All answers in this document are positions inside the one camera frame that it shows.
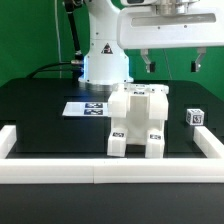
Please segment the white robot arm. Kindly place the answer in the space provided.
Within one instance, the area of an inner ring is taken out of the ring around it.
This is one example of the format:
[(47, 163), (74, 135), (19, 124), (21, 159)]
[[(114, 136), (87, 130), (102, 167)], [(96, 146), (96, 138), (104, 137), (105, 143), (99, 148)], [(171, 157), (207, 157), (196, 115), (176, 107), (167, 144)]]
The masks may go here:
[(147, 65), (150, 49), (224, 46), (224, 0), (85, 0), (90, 49), (79, 83), (103, 90), (131, 82), (126, 50), (138, 49)]

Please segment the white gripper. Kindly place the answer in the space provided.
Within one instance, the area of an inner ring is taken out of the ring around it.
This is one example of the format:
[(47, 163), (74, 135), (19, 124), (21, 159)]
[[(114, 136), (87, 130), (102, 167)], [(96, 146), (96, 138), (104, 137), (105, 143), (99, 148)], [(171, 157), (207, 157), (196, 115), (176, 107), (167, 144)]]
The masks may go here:
[(154, 7), (130, 7), (118, 16), (117, 42), (122, 49), (141, 49), (146, 71), (155, 71), (148, 49), (199, 47), (191, 71), (199, 72), (206, 48), (224, 45), (224, 8), (190, 7), (187, 14), (158, 15)]

